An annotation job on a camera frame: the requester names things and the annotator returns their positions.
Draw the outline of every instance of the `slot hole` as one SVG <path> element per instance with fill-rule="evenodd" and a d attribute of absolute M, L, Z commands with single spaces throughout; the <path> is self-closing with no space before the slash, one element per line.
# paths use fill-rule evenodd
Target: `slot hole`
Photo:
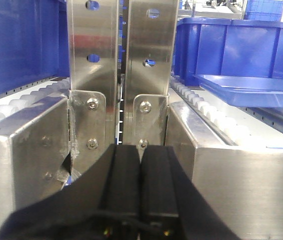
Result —
<path fill-rule="evenodd" d="M 87 56 L 87 61 L 90 63 L 98 63 L 100 61 L 100 56 L 97 54 L 89 54 Z"/>
<path fill-rule="evenodd" d="M 100 4 L 97 1 L 89 0 L 86 2 L 86 8 L 91 11 L 100 9 Z"/>
<path fill-rule="evenodd" d="M 160 11 L 155 8 L 150 8 L 147 10 L 147 17 L 150 19 L 157 19 L 160 16 Z"/>
<path fill-rule="evenodd" d="M 153 66 L 156 65 L 156 61 L 151 60 L 151 59 L 145 59 L 145 60 L 142 62 L 142 65 L 143 65 L 144 67 L 147 67 L 147 68 L 152 68 Z"/>

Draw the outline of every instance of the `metal panel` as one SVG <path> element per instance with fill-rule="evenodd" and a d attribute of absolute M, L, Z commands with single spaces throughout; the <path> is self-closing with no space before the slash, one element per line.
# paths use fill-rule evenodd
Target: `metal panel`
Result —
<path fill-rule="evenodd" d="M 117 56 L 118 56 L 118 0 L 69 0 L 67 1 L 68 35 L 70 48 L 70 81 L 72 91 L 100 92 L 106 98 L 105 143 L 115 142 L 117 115 Z M 78 132 L 85 132 L 74 118 L 71 124 Z M 86 144 L 87 138 L 76 138 L 78 144 Z M 72 156 L 84 152 L 72 151 Z M 77 161 L 85 161 L 83 155 Z"/>
<path fill-rule="evenodd" d="M 185 102 L 170 107 L 165 145 L 218 216 L 242 239 L 283 239 L 283 149 L 226 145 Z"/>
<path fill-rule="evenodd" d="M 135 97 L 168 94 L 178 3 L 178 0 L 129 1 L 124 144 L 133 143 Z M 147 65 L 147 60 L 155 65 Z"/>
<path fill-rule="evenodd" d="M 131 144 L 138 146 L 140 156 L 148 144 L 164 144 L 167 112 L 168 96 L 136 96 L 133 102 L 132 131 L 125 134 L 131 134 Z"/>
<path fill-rule="evenodd" d="M 62 188 L 54 179 L 68 153 L 65 97 L 46 97 L 0 122 L 0 225 Z"/>
<path fill-rule="evenodd" d="M 106 98 L 100 92 L 71 91 L 70 142 L 73 168 L 85 172 L 104 153 Z"/>

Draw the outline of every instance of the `stacked blue crates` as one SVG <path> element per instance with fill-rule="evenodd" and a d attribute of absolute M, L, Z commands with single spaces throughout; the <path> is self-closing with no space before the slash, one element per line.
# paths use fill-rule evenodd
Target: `stacked blue crates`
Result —
<path fill-rule="evenodd" d="M 283 79 L 283 22 L 187 17 L 177 24 L 174 74 Z"/>
<path fill-rule="evenodd" d="M 283 0 L 248 0 L 244 19 L 279 22 L 283 14 Z"/>

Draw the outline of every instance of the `blue plastic crate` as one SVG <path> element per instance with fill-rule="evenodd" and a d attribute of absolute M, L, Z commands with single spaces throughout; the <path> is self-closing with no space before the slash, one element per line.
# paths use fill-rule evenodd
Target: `blue plastic crate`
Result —
<path fill-rule="evenodd" d="M 174 74 L 283 79 L 283 22 L 188 17 L 177 24 Z"/>
<path fill-rule="evenodd" d="M 246 13 L 247 12 L 282 14 L 283 1 L 282 0 L 248 0 L 246 6 Z"/>
<path fill-rule="evenodd" d="M 199 75 L 203 89 L 229 105 L 251 108 L 283 108 L 283 79 Z"/>
<path fill-rule="evenodd" d="M 245 12 L 244 19 L 259 20 L 259 21 L 275 21 L 279 22 L 282 18 L 281 13 L 266 13 L 266 12 Z"/>

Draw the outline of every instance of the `blue plastic tray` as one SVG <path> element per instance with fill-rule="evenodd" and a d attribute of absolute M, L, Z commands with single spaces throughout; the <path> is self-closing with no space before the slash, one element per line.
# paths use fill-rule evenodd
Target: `blue plastic tray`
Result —
<path fill-rule="evenodd" d="M 236 107 L 283 108 L 283 79 L 197 75 L 200 86 Z"/>

